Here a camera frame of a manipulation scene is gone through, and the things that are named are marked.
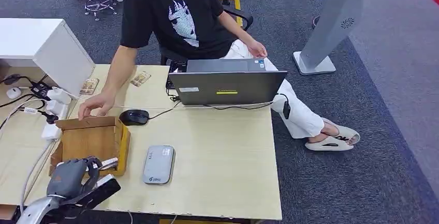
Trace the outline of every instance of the robotic hand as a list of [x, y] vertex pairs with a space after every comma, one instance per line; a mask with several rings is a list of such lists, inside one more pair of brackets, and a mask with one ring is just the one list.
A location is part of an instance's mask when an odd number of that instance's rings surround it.
[[[121, 189], [111, 174], [98, 180], [100, 167], [102, 163], [96, 157], [72, 159], [56, 167], [47, 186], [47, 196], [31, 203], [17, 224], [57, 223], [92, 210]], [[86, 168], [90, 178], [82, 185]]]

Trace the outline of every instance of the white pants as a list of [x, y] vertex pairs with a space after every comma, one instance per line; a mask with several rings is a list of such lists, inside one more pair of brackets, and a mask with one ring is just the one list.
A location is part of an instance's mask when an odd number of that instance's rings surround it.
[[[236, 40], [230, 47], [229, 52], [223, 59], [233, 59], [233, 58], [254, 58], [253, 55], [248, 51], [247, 46], [241, 41]], [[264, 58], [265, 70], [276, 71], [278, 70], [273, 63], [268, 58]], [[276, 95], [271, 109], [280, 114], [285, 126], [288, 128], [289, 133], [295, 139], [302, 139], [306, 137], [314, 137], [320, 134], [323, 129], [324, 122], [313, 111], [311, 111], [301, 100], [296, 96], [296, 93], [292, 89], [291, 84], [284, 80], [279, 87], [278, 93], [285, 94], [288, 97], [289, 105], [291, 107], [291, 112], [289, 118], [285, 119], [282, 112], [284, 103], [286, 101], [285, 97], [282, 95]]]

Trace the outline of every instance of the laptop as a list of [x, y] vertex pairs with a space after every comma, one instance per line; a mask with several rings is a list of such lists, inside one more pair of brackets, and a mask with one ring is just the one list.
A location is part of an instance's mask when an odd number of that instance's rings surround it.
[[184, 105], [270, 102], [287, 75], [265, 71], [264, 61], [256, 59], [189, 60], [187, 71], [169, 74]]

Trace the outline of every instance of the black t-shirt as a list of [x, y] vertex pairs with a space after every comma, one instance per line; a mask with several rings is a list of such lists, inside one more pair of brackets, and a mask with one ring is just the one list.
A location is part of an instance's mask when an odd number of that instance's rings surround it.
[[220, 58], [237, 39], [217, 17], [219, 0], [124, 0], [121, 45], [140, 48], [151, 32], [166, 49], [189, 59]]

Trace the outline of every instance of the stand base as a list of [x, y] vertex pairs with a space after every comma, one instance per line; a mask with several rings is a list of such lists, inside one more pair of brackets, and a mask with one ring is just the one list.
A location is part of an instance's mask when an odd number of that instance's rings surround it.
[[317, 67], [308, 69], [301, 60], [300, 53], [301, 52], [295, 52], [293, 53], [293, 55], [294, 62], [296, 62], [297, 68], [299, 69], [301, 75], [306, 76], [313, 74], [331, 73], [335, 71], [335, 66], [328, 56], [326, 56], [325, 59], [319, 65], [317, 65]]

